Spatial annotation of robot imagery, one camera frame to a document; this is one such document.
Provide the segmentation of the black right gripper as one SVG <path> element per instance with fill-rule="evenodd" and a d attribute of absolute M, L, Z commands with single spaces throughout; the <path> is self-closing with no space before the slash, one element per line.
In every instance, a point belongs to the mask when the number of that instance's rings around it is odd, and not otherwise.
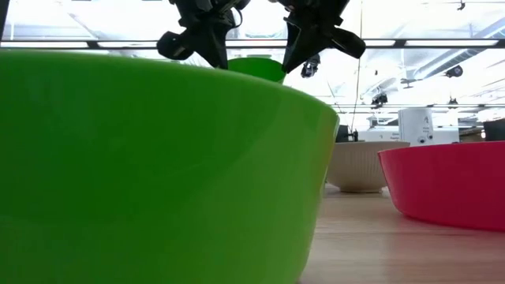
<path fill-rule="evenodd" d="M 333 47 L 352 58 L 365 52 L 365 41 L 341 28 L 342 13 L 350 0 L 271 0 L 289 12 L 288 36 L 282 70 L 290 73 L 322 50 Z"/>

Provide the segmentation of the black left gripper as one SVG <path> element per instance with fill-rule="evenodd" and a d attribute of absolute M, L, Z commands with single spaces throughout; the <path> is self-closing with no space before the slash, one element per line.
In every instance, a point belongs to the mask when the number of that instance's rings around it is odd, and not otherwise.
<path fill-rule="evenodd" d="M 178 21 L 189 28 L 201 23 L 200 30 L 186 29 L 181 34 L 166 32 L 156 44 L 160 55 L 171 60 L 186 60 L 196 52 L 212 67 L 228 69 L 226 35 L 237 24 L 232 9 L 240 17 L 251 0 L 169 0 L 180 14 Z"/>

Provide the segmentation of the green plastic bowl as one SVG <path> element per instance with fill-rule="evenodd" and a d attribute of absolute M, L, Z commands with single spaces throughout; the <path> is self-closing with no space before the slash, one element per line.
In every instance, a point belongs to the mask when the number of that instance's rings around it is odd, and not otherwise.
<path fill-rule="evenodd" d="M 338 123 L 240 73 L 0 50 L 0 284 L 296 284 Z"/>
<path fill-rule="evenodd" d="M 228 70 L 282 84 L 286 74 L 282 64 L 270 58 L 234 58 L 228 61 Z"/>

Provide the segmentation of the red plastic bowl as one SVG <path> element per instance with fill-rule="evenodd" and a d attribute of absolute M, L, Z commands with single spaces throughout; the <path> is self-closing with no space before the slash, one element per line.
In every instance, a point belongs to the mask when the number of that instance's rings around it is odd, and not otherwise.
<path fill-rule="evenodd" d="M 398 148 L 378 158 L 405 216 L 505 232 L 505 140 Z"/>

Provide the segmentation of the black computer monitor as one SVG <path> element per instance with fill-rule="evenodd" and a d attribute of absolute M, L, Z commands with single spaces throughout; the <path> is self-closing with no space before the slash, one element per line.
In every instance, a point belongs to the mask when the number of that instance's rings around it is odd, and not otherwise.
<path fill-rule="evenodd" d="M 352 130 L 348 125 L 340 125 L 335 138 L 336 143 L 358 142 L 357 130 Z"/>
<path fill-rule="evenodd" d="M 486 141 L 505 140 L 505 118 L 485 121 L 483 126 Z"/>

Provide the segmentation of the white appliance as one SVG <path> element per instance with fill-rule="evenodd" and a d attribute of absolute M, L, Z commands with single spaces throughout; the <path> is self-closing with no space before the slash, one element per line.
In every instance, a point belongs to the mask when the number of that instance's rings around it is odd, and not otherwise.
<path fill-rule="evenodd" d="M 398 112 L 398 131 L 401 141 L 411 146 L 432 145 L 433 123 L 429 108 L 406 108 Z"/>

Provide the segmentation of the white ribbed bowl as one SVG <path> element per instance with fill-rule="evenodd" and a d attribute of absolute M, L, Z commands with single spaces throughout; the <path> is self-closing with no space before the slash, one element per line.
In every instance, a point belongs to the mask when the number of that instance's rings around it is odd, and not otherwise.
<path fill-rule="evenodd" d="M 341 192 L 380 192 L 387 183 L 378 153 L 409 146 L 409 142 L 402 141 L 336 143 L 327 168 L 326 181 Z"/>

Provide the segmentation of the black aluminium frame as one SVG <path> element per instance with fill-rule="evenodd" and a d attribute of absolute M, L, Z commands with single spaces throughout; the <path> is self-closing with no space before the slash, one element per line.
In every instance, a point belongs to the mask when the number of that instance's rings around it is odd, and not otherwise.
<path fill-rule="evenodd" d="M 284 39 L 232 39 L 230 49 L 284 49 Z M 365 39 L 368 49 L 505 49 L 505 39 Z M 0 48 L 45 50 L 154 50 L 151 40 L 8 40 Z"/>

